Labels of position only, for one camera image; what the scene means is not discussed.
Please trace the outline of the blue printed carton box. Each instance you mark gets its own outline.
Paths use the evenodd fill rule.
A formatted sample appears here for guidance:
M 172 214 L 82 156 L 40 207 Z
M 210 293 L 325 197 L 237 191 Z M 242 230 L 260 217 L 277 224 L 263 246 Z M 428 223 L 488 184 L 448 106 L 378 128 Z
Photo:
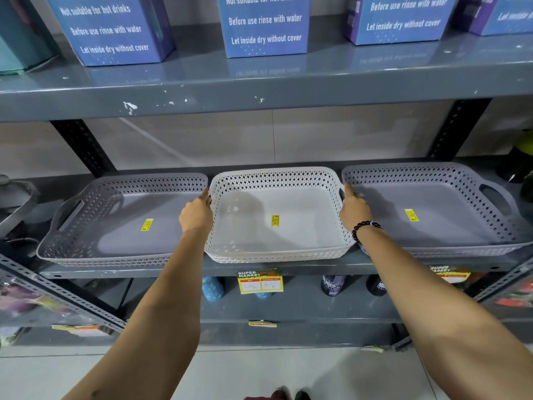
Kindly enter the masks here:
M 83 66 L 160 63 L 175 49 L 163 0 L 46 0 Z
M 227 58 L 306 54 L 311 0 L 217 0 Z

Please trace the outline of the black bottle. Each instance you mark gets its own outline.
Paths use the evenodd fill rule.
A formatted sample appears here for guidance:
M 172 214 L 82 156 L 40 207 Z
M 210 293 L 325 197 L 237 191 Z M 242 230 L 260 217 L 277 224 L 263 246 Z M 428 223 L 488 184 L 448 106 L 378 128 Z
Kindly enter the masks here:
M 378 274 L 369 275 L 366 280 L 366 289 L 376 297 L 384 296 L 388 293 L 382 279 Z

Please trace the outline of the dark purple bottle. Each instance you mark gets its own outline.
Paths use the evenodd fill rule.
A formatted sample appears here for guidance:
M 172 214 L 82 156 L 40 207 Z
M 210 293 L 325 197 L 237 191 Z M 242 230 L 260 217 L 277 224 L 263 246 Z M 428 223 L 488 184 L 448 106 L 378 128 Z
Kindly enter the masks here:
M 321 290 L 325 295 L 335 297 L 342 291 L 345 280 L 345 275 L 323 275 Z

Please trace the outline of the person's right hand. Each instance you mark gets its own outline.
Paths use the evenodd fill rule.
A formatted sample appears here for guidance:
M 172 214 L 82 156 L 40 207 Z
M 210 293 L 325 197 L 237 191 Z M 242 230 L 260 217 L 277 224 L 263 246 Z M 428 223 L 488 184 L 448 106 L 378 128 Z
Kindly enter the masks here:
M 373 221 L 368 204 L 356 192 L 354 200 L 343 201 L 339 217 L 344 228 L 349 232 L 352 232 L 360 223 Z

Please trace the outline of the blue purple carton box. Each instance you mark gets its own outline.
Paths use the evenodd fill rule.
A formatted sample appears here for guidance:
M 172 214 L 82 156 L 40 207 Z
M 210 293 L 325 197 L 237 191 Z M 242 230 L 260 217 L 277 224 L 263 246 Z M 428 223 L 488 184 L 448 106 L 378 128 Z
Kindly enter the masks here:
M 348 0 L 344 36 L 356 46 L 440 40 L 458 0 Z
M 533 33 L 533 0 L 459 0 L 451 25 L 478 36 Z

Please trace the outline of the person's right forearm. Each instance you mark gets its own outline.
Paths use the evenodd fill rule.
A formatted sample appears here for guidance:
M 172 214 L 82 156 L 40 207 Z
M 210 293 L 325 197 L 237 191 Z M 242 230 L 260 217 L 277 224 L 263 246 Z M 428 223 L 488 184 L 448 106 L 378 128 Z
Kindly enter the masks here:
M 355 229 L 432 379 L 450 400 L 533 400 L 533 353 L 502 322 L 397 246 Z

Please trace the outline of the white perforated plastic tray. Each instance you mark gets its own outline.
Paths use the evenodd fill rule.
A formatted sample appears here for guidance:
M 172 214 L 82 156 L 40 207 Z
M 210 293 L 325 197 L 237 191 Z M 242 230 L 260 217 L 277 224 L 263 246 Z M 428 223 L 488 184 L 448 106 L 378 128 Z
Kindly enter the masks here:
M 342 189 L 337 173 L 323 166 L 217 174 L 205 252 L 218 263 L 340 258 L 355 244 L 339 219 Z M 280 227 L 271 227 L 275 214 Z

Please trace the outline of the grey perforated plastic tray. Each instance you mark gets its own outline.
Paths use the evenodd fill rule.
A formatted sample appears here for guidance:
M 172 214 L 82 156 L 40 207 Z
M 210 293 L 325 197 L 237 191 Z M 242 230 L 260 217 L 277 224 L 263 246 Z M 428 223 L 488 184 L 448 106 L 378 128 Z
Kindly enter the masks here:
M 60 206 L 36 254 L 67 267 L 165 265 L 182 236 L 182 209 L 207 187 L 202 173 L 95 179 Z M 154 222 L 141 232 L 145 219 Z
M 342 182 L 396 243 L 419 258 L 500 256 L 533 243 L 513 196 L 455 162 L 351 165 Z M 411 222 L 411 208 L 419 222 Z

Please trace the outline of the grey metal shelf unit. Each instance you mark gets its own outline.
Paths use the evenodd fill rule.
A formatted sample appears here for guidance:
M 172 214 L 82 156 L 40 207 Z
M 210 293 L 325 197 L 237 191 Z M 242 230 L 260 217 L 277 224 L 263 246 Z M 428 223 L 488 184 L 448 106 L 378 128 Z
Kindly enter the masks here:
M 529 102 L 533 125 L 533 34 L 354 46 L 342 15 L 310 19 L 307 54 L 227 59 L 221 25 L 176 26 L 177 45 L 159 64 L 85 67 L 63 35 L 62 55 L 23 74 L 0 76 L 0 124 L 46 125 L 59 147 L 37 159 L 6 148 L 0 174 L 29 181 L 37 205 L 0 239 L 0 273 L 103 324 L 115 341 L 163 265 L 67 267 L 36 250 L 60 206 L 105 176 L 219 173 L 380 163 L 463 164 L 496 183 L 533 226 L 533 202 L 495 172 L 498 156 L 461 148 L 500 99 Z M 533 339 L 533 310 L 495 304 L 533 276 L 533 243 L 505 255 L 426 257 L 430 266 L 481 274 L 467 293 Z

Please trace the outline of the yellow red shelf price tag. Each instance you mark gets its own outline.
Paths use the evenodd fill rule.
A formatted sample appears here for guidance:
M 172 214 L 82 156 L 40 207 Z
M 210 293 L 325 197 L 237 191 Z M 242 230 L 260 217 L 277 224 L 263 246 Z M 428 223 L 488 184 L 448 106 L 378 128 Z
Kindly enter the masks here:
M 430 266 L 429 269 L 450 284 L 466 282 L 471 275 L 471 272 L 453 269 L 449 266 Z
M 100 325 L 72 326 L 72 325 L 53 324 L 50 326 L 50 328 L 55 331 L 68 332 L 70 334 L 80 336 L 80 337 L 103 337 L 103 336 L 110 336 L 114 333 L 114 330 L 106 326 L 100 326 Z
M 241 295 L 284 291 L 283 273 L 279 269 L 238 271 L 237 281 Z

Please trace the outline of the dark bottle with green lid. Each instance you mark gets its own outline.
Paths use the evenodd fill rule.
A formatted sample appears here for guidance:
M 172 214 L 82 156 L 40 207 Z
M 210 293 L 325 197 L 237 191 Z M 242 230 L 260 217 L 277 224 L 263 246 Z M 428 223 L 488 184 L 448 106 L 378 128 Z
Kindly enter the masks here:
M 510 152 L 496 167 L 496 174 L 504 181 L 522 183 L 531 171 L 533 171 L 533 129 L 527 129 L 516 139 Z

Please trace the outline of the colourful packaged goods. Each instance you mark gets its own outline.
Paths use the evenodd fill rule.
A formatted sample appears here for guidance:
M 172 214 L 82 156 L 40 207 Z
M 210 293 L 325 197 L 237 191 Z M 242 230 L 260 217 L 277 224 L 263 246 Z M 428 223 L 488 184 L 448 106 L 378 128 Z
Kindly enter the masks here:
M 72 308 L 0 273 L 0 328 L 39 328 L 83 322 Z

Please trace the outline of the teal carton box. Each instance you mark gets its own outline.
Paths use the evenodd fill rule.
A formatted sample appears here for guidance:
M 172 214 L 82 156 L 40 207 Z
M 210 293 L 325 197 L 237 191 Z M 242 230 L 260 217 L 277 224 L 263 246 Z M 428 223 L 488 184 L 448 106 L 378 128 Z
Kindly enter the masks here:
M 31 71 L 60 54 L 30 0 L 0 0 L 0 76 Z

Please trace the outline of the person's left hand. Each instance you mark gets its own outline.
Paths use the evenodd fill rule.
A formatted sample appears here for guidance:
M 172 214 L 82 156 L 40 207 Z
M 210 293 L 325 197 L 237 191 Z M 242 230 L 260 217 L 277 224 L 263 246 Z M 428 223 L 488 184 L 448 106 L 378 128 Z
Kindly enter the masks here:
M 183 234 L 196 233 L 207 237 L 213 228 L 213 212 L 199 196 L 185 205 L 179 215 Z

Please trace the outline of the person's left forearm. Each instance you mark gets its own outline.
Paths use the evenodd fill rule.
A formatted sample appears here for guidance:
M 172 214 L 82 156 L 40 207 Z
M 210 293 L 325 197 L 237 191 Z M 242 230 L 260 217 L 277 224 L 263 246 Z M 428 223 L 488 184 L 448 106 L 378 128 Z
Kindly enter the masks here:
M 170 400 L 200 338 L 206 227 L 184 230 L 117 341 L 62 400 Z

